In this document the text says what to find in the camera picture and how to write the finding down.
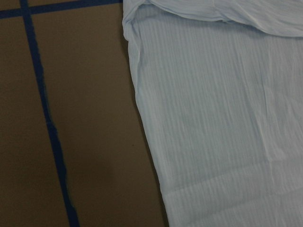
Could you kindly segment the light blue button-up shirt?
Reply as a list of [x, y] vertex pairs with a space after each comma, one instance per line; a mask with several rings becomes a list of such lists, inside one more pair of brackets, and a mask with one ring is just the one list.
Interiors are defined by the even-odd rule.
[[125, 0], [123, 29], [169, 225], [302, 226], [302, 1]]

